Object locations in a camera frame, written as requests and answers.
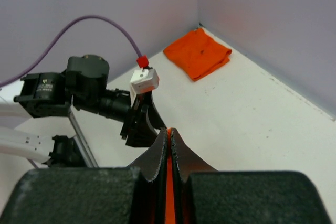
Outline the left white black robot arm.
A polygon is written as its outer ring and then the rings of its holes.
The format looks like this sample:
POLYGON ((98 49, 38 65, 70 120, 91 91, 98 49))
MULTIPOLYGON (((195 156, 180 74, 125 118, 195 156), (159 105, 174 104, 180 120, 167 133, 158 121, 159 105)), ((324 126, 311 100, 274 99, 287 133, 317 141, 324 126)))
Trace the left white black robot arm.
POLYGON ((74 110, 121 122, 127 146, 150 147, 165 127, 152 97, 159 77, 146 56, 137 63, 129 90, 107 89, 109 64, 96 55, 72 56, 61 73, 28 74, 2 87, 1 116, 68 118, 75 135, 34 135, 2 127, 1 152, 49 167, 97 167, 74 110))

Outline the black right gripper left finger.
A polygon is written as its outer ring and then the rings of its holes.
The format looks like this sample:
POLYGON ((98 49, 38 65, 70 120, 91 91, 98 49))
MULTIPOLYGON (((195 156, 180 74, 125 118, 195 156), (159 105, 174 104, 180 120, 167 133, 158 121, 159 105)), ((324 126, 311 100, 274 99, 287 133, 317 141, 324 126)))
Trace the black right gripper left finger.
POLYGON ((30 170, 1 223, 163 223, 167 131, 126 167, 30 170))

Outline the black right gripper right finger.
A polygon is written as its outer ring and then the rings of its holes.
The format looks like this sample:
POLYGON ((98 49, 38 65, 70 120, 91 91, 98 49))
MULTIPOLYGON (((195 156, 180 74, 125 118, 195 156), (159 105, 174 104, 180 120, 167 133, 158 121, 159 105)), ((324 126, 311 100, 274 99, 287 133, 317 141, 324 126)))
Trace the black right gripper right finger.
POLYGON ((311 180, 294 171, 218 171, 171 129, 177 223, 330 223, 311 180))

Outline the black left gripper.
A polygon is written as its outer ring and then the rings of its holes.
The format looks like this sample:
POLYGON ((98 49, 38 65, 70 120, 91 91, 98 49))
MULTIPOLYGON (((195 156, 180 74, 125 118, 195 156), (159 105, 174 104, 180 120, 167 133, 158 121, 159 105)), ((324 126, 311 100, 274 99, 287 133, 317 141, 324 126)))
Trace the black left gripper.
POLYGON ((127 112, 120 135, 126 146, 150 147, 158 135, 155 129, 162 128, 166 128, 166 125, 155 107, 152 91, 149 91, 136 96, 127 112))

